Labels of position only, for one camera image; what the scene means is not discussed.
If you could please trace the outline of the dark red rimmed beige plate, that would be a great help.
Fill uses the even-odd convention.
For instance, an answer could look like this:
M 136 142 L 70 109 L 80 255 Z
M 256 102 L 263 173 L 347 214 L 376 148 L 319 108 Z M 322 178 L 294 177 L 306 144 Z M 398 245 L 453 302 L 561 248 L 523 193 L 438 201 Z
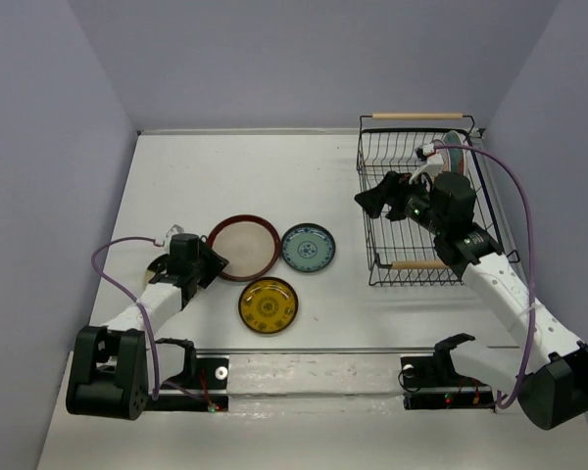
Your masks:
M 207 244 L 228 260 L 219 277 L 232 282 L 262 277 L 276 264 L 280 254 L 280 237 L 274 226 L 253 214 L 222 220 L 210 232 Z

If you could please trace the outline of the blue white floral small plate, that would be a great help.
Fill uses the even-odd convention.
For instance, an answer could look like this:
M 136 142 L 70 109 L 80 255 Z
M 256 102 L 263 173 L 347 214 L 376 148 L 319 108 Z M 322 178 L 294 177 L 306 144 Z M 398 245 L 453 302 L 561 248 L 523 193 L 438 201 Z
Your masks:
M 331 233 L 315 223 L 300 223 L 289 228 L 280 242 L 280 255 L 292 269 L 316 273 L 327 268 L 336 255 Z

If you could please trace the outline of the red teal floral plate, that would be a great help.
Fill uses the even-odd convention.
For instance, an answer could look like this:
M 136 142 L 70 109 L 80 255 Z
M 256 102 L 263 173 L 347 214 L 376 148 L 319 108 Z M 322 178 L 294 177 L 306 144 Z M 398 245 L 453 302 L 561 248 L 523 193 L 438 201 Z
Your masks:
M 466 151 L 460 148 L 465 141 L 456 130 L 450 130 L 442 137 L 442 142 L 446 146 L 443 149 L 446 155 L 446 171 L 468 176 Z

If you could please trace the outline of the white plate orange sunburst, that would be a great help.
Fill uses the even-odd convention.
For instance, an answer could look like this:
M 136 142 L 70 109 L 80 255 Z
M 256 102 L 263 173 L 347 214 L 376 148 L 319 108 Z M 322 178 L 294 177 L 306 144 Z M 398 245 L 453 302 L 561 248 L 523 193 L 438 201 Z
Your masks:
M 466 157 L 463 149 L 441 148 L 438 150 L 443 160 L 442 171 L 464 175 L 466 171 Z

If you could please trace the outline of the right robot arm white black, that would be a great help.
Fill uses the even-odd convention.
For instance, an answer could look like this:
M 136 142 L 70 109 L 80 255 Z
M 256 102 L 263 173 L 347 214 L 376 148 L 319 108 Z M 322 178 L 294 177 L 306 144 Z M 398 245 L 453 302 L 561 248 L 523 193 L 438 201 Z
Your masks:
M 453 384 L 463 376 L 490 386 L 499 408 L 519 403 L 538 428 L 551 430 L 588 411 L 588 344 L 530 294 L 508 257 L 473 220 L 476 193 L 469 180 L 443 172 L 423 182 L 389 171 L 355 201 L 370 218 L 385 207 L 391 221 L 410 219 L 430 232 L 439 259 L 496 315 L 523 349 L 519 362 L 469 334 L 440 341 L 433 376 Z

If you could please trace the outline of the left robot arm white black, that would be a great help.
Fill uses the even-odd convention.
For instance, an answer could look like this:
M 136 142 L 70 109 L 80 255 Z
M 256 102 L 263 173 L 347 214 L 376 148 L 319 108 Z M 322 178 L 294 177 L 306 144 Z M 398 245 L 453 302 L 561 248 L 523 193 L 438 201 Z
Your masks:
M 156 334 L 229 262 L 195 234 L 172 234 L 158 245 L 165 252 L 149 267 L 142 294 L 120 285 L 130 306 L 77 333 L 66 392 L 69 414 L 135 420 L 164 386 L 196 400 L 202 410 L 220 410 L 209 396 L 194 344 Z

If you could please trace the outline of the cream translucent plate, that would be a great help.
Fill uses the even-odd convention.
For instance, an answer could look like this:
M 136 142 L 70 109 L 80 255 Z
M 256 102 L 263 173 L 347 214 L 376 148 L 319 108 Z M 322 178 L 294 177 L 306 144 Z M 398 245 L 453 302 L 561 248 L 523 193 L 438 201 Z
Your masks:
M 148 264 L 143 277 L 144 287 L 146 287 L 156 275 L 166 271 L 168 257 L 169 256 L 167 254 L 160 255 Z

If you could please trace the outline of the yellow black patterned plate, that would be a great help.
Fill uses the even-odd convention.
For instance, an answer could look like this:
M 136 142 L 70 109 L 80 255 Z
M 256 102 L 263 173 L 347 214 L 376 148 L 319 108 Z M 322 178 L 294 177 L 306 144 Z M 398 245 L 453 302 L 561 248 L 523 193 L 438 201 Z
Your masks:
M 275 335 L 289 328 L 299 312 L 296 290 L 277 277 L 261 277 L 250 282 L 237 302 L 243 324 L 260 335 Z

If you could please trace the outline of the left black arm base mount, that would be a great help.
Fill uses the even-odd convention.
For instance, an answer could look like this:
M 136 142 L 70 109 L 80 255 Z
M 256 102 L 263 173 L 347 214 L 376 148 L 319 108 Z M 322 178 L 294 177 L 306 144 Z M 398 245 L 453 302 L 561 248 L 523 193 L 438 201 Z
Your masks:
M 229 358 L 199 356 L 193 376 L 177 374 L 163 382 L 157 400 L 149 399 L 148 411 L 228 411 Z

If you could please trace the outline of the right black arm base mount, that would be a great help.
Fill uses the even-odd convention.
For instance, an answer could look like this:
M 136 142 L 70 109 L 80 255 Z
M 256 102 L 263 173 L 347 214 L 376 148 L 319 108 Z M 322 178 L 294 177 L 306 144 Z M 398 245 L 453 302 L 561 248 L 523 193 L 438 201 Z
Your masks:
M 397 376 L 406 410 L 495 409 L 490 386 L 473 378 L 439 372 L 433 356 L 401 358 Z

